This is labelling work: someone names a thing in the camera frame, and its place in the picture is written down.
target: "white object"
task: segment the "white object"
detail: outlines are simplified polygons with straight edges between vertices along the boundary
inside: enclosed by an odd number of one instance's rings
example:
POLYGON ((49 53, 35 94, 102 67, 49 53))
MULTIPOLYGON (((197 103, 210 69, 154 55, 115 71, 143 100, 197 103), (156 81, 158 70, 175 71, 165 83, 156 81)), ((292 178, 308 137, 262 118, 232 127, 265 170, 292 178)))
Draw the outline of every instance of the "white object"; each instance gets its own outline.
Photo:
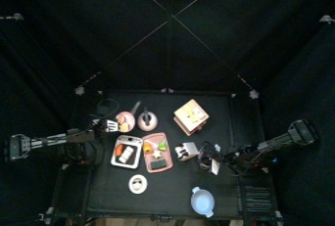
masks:
POLYGON ((206 190, 202 190, 199 187, 193 188, 193 193, 193 209, 195 213, 205 215, 205 217, 207 218, 213 215, 214 198, 211 194, 206 190))
POLYGON ((154 113, 143 109, 143 113, 139 115, 138 126, 142 131, 151 131, 158 124, 158 119, 154 113))
POLYGON ((135 175, 130 180, 128 186, 134 194, 140 194, 147 187, 146 178, 142 175, 135 175))
POLYGON ((111 160, 110 163, 115 166, 120 167, 127 167, 127 168, 136 168, 139 166, 139 156, 140 156, 140 146, 142 146, 142 139, 139 137, 134 136, 127 136, 127 135, 120 135, 118 137, 116 143, 115 143, 115 148, 114 148, 114 153, 111 155, 111 160), (115 156, 115 148, 123 144, 124 147, 130 146, 132 148, 134 152, 134 161, 130 163, 122 162, 120 158, 115 156))
POLYGON ((175 147, 175 153, 179 161, 185 161, 197 156, 198 150, 194 143, 183 143, 175 147))
POLYGON ((120 163, 127 162, 127 160, 131 157, 132 152, 134 152, 134 149, 130 146, 127 146, 126 150, 122 152, 120 157, 119 157, 119 162, 120 163))

